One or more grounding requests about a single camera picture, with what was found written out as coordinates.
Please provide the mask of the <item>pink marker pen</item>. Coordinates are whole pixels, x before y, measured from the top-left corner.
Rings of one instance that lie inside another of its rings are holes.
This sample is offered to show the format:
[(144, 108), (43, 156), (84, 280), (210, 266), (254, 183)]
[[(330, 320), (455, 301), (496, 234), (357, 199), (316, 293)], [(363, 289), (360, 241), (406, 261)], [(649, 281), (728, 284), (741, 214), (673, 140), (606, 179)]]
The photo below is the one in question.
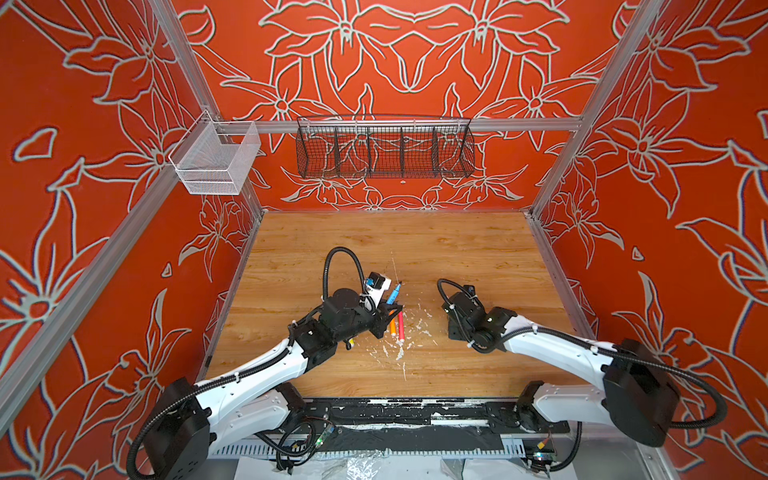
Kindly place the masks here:
[(404, 315), (403, 312), (400, 311), (397, 316), (397, 336), (398, 341), (404, 342), (405, 341), (405, 325), (404, 325)]

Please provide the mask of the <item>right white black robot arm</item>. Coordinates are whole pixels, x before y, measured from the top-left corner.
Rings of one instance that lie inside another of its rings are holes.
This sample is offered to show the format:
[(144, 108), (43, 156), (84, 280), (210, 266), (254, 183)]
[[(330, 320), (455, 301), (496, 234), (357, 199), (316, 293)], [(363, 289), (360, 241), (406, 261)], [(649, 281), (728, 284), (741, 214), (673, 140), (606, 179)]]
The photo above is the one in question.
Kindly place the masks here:
[[(542, 423), (596, 423), (613, 426), (637, 443), (661, 447), (672, 430), (706, 429), (727, 415), (727, 403), (714, 386), (656, 360), (637, 341), (613, 344), (580, 338), (509, 309), (486, 310), (465, 291), (445, 296), (443, 309), (450, 329), (475, 352), (528, 356), (580, 379), (580, 384), (570, 386), (529, 383), (518, 399), (521, 421), (529, 430)], [(713, 412), (703, 418), (676, 419), (681, 403), (679, 380), (709, 396)]]

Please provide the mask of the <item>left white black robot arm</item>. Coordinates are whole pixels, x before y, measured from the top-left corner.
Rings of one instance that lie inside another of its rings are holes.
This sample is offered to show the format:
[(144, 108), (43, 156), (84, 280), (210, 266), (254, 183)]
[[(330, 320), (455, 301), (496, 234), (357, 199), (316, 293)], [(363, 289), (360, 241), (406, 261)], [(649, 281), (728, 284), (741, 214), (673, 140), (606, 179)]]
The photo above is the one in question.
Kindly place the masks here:
[(340, 343), (382, 338), (402, 305), (339, 289), (288, 327), (267, 353), (212, 380), (180, 378), (161, 394), (125, 461), (131, 479), (185, 479), (212, 452), (281, 427), (301, 402), (290, 381), (329, 360)]

